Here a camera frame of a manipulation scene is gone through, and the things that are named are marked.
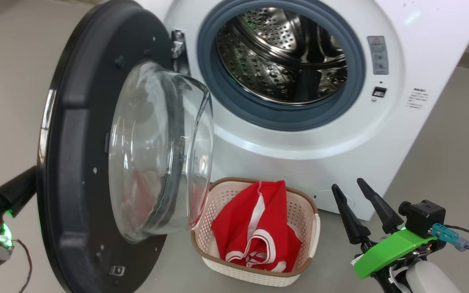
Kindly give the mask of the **white front-load washing machine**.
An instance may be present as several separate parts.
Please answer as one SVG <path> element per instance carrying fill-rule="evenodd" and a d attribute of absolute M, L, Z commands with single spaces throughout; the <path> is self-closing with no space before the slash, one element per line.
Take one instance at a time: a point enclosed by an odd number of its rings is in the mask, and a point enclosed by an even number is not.
<path fill-rule="evenodd" d="M 136 0 L 167 28 L 184 31 L 193 78 L 203 82 L 197 37 L 222 0 Z M 383 195 L 469 44 L 469 0 L 320 0 L 352 26 L 366 59 L 357 101 L 329 124 L 304 131 L 266 129 L 223 107 L 212 94 L 212 180 L 244 177 L 284 180 L 311 198 L 333 184 L 346 193 L 359 219 L 372 205 L 360 194 L 361 177 Z M 388 75 L 374 75 L 368 36 L 384 36 Z M 372 96 L 385 87 L 384 98 Z"/>

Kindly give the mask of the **metal door hinge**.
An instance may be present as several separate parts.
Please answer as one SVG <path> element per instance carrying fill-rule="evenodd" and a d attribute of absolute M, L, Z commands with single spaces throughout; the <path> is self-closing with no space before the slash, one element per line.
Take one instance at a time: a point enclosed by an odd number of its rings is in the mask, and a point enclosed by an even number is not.
<path fill-rule="evenodd" d="M 190 67 L 186 48 L 186 39 L 184 31 L 173 30 L 171 33 L 173 41 L 172 65 L 173 70 L 179 74 L 190 76 Z"/>

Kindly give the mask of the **black glass washing machine door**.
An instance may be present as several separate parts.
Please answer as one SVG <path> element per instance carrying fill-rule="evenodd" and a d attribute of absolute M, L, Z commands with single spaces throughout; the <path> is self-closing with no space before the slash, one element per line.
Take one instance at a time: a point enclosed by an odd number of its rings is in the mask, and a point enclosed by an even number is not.
<path fill-rule="evenodd" d="M 47 258 L 67 293 L 137 293 L 166 236 L 202 215 L 212 99 L 175 71 L 175 48 L 136 0 L 105 0 L 63 49 L 42 119 L 37 203 Z"/>

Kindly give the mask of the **grey warning label sticker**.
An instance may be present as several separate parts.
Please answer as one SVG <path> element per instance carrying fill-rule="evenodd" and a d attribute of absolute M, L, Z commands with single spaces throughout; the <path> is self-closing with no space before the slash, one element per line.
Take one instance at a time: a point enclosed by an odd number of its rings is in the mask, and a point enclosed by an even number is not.
<path fill-rule="evenodd" d="M 389 63 L 387 45 L 384 36 L 368 36 L 374 75 L 388 75 Z"/>

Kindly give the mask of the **round white filter cover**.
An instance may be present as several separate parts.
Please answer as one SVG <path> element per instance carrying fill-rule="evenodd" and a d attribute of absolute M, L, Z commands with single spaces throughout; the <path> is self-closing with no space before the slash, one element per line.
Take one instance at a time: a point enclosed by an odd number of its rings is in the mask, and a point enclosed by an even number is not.
<path fill-rule="evenodd" d="M 339 208 L 331 190 L 320 190 L 313 195 L 313 201 L 319 210 L 339 214 Z"/>

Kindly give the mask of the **red and white garment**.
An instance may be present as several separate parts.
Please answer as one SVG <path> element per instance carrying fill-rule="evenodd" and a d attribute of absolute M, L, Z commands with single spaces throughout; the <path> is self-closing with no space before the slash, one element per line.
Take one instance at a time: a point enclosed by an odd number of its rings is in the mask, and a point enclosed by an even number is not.
<path fill-rule="evenodd" d="M 212 222 L 219 257 L 277 273 L 294 268 L 301 241 L 288 225 L 284 181 L 259 181 L 238 193 Z"/>

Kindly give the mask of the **grey rubber door seal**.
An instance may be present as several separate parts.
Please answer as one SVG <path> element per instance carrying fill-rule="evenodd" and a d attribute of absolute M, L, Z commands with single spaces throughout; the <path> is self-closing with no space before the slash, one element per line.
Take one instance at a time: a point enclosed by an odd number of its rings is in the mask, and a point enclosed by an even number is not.
<path fill-rule="evenodd" d="M 337 39 L 348 73 L 342 89 L 311 104 L 281 105 L 249 93 L 231 78 L 220 61 L 216 35 L 233 17 L 266 7 L 304 15 Z M 354 105 L 366 79 L 366 59 L 357 34 L 344 17 L 320 0 L 222 0 L 202 22 L 197 59 L 204 81 L 223 107 L 246 122 L 277 131 L 304 131 L 333 122 Z"/>

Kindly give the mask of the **perforated steel drum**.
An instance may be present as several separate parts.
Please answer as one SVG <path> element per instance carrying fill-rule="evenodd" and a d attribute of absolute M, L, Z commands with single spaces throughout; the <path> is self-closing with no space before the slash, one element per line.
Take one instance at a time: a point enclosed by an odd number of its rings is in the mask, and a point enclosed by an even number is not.
<path fill-rule="evenodd" d="M 311 104 L 347 81 L 346 56 L 337 39 L 292 11 L 266 7 L 241 13 L 220 29 L 215 44 L 231 78 L 268 102 Z"/>

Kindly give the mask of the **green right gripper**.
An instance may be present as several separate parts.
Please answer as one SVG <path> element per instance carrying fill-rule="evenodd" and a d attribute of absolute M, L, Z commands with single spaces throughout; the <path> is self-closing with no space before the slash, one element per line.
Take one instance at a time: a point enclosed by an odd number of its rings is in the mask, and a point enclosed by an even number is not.
<path fill-rule="evenodd" d="M 397 212 L 363 178 L 357 178 L 357 184 L 365 198 L 373 205 L 383 224 L 382 229 L 384 233 L 392 234 L 353 261 L 353 268 L 360 279 L 383 269 L 399 258 L 416 250 L 421 245 L 428 244 L 430 241 L 437 239 L 432 236 L 428 238 L 419 237 L 406 228 L 402 228 L 399 231 L 398 227 L 404 221 Z M 370 241 L 368 238 L 371 235 L 370 230 L 360 223 L 359 219 L 348 206 L 347 198 L 340 187 L 337 184 L 333 184 L 331 189 L 350 244 L 358 245 Z"/>

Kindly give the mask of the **cream perforated basket brown rim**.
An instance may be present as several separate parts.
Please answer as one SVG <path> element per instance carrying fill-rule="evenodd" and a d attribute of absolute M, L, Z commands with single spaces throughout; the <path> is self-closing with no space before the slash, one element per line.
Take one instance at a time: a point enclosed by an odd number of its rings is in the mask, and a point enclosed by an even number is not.
<path fill-rule="evenodd" d="M 201 219 L 191 230 L 191 242 L 206 265 L 223 275 L 246 282 L 271 287 L 286 287 L 295 282 L 311 265 L 320 238 L 320 216 L 314 202 L 301 191 L 286 187 L 288 225 L 302 245 L 290 273 L 258 270 L 235 265 L 219 257 L 217 243 L 211 229 L 212 222 L 224 206 L 238 193 L 259 182 L 254 179 L 227 177 L 212 183 L 203 204 Z"/>

